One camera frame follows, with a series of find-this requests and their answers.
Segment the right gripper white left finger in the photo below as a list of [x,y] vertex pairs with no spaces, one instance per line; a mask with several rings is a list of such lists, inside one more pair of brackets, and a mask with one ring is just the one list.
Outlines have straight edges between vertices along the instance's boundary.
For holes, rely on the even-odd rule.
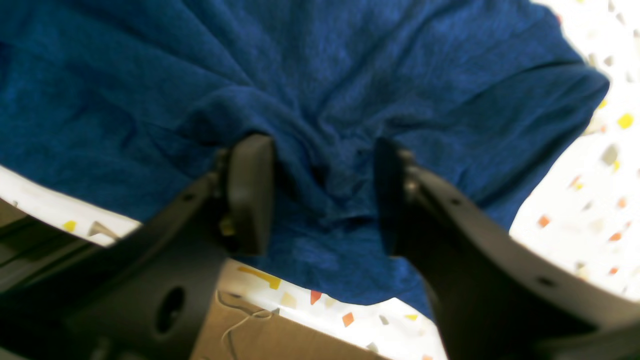
[[259,256],[275,147],[251,134],[110,246],[27,217],[1,231],[1,349],[26,360],[187,360],[226,260]]

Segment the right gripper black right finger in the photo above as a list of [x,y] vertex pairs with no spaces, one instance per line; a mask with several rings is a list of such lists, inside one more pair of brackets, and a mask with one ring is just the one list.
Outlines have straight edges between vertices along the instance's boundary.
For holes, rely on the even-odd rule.
[[420,274],[450,360],[637,360],[639,305],[512,240],[457,187],[388,139],[375,193],[389,256]]

